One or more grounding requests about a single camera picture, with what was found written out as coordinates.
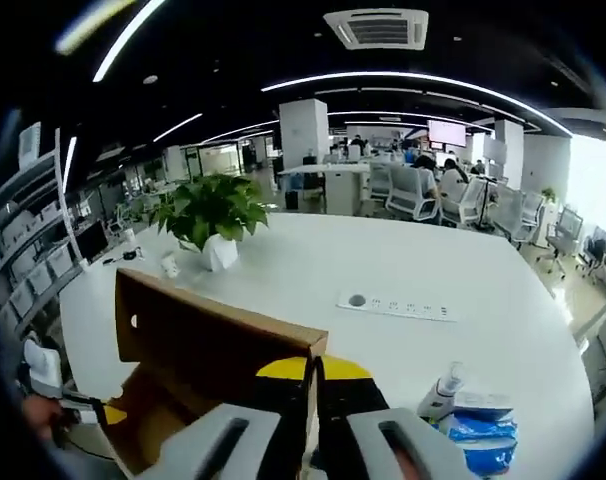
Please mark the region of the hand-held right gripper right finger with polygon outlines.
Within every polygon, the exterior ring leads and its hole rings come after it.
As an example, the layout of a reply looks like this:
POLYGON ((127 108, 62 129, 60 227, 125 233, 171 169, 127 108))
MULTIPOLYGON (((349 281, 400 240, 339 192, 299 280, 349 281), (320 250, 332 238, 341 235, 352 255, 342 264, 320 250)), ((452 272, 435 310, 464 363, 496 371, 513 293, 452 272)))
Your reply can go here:
POLYGON ((464 479, 462 449, 407 408, 388 405, 371 373, 316 360, 316 465, 329 479, 464 479))

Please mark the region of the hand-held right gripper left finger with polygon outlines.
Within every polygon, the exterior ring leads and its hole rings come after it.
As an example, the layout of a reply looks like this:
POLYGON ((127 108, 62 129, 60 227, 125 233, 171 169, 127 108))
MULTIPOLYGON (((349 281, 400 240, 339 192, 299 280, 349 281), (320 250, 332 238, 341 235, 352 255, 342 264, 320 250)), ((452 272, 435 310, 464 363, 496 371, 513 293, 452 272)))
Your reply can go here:
POLYGON ((222 403, 165 440, 154 479, 296 479, 310 416, 314 361, 291 357, 259 371, 248 395, 222 403))

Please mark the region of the person's left hand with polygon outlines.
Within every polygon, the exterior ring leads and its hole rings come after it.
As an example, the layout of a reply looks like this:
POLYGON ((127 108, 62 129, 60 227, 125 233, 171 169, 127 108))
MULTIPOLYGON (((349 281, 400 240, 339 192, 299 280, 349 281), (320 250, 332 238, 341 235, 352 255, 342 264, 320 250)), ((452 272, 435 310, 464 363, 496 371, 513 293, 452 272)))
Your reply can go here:
POLYGON ((37 436, 44 441, 53 439, 53 426, 63 415, 63 409, 56 399, 30 395, 22 401, 22 413, 37 436))

